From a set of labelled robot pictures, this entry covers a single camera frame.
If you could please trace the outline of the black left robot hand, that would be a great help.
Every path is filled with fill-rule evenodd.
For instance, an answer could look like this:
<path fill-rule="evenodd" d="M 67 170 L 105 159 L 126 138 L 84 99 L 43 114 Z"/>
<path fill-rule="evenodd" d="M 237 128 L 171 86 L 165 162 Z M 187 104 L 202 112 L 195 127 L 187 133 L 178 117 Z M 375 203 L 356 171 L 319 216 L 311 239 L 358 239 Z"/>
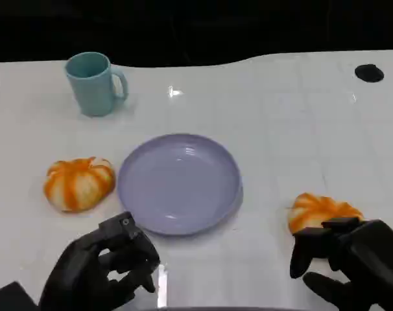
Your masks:
<path fill-rule="evenodd" d="M 41 310 L 115 310 L 143 287 L 153 293 L 160 256 L 130 212 L 70 243 L 49 275 Z"/>

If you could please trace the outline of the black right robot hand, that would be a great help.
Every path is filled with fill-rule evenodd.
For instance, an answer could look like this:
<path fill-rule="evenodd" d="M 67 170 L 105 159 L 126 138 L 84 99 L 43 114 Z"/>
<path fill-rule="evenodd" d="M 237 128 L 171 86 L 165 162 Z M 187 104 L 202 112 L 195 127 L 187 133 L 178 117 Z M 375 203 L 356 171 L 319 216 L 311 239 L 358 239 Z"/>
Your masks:
<path fill-rule="evenodd" d="M 381 220 L 332 218 L 321 227 L 306 227 L 294 235 L 290 276 L 339 310 L 369 310 L 379 305 L 393 310 L 393 230 Z M 308 268 L 313 259 L 327 259 L 340 282 Z"/>

